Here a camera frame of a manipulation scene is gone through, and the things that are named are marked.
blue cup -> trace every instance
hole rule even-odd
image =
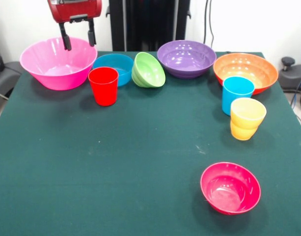
[[[93,69],[98,67],[111,67],[119,73],[117,86],[127,84],[132,77],[133,59],[123,54],[107,54],[98,57],[93,64]]]
[[[222,110],[228,116],[231,112],[231,103],[240,97],[251,97],[255,91],[252,81],[239,76],[228,77],[223,82]]]

plastic bowl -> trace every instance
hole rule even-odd
[[[256,177],[243,166],[230,162],[209,166],[201,176],[200,187],[209,204],[226,215],[252,210],[261,196]]]
[[[72,50],[64,50],[61,38],[40,41],[24,50],[22,67],[45,87],[69,90],[87,78],[98,52],[85,40],[70,37]]]
[[[136,75],[136,72],[135,72],[135,69],[134,69],[134,68],[132,69],[132,80],[133,80],[133,82],[134,82],[137,86],[139,86],[139,87],[141,87],[141,88],[151,88],[149,85],[147,85],[147,84],[145,84],[144,82],[142,82],[142,81],[139,80],[139,78],[138,78],[137,75]]]
[[[277,69],[264,58],[247,53],[230,53],[219,57],[214,64],[221,85],[227,77],[241,76],[255,85],[253,95],[271,87],[278,79]]]
[[[117,86],[127,84],[132,77],[133,59],[123,54],[107,54],[98,57],[93,64],[93,69],[98,67],[111,67],[119,73]]]
[[[133,70],[136,78],[148,88],[158,88],[165,83],[164,69],[149,53],[141,52],[136,55]]]
[[[171,41],[158,50],[159,61],[179,79],[193,79],[204,74],[216,58],[216,53],[207,45],[188,40]]]

yellow cup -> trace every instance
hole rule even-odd
[[[252,98],[242,97],[231,103],[231,134],[238,140],[249,140],[266,116],[265,106]]]

red robot arm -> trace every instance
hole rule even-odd
[[[96,36],[94,30],[93,18],[101,14],[101,0],[48,0],[53,18],[60,26],[64,48],[68,51],[72,49],[69,36],[64,27],[65,22],[89,22],[88,39],[89,44],[94,46]]]

purple bowl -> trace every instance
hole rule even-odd
[[[216,61],[214,50],[203,43],[176,40],[162,45],[158,59],[164,68],[179,79],[193,79],[205,73]]]

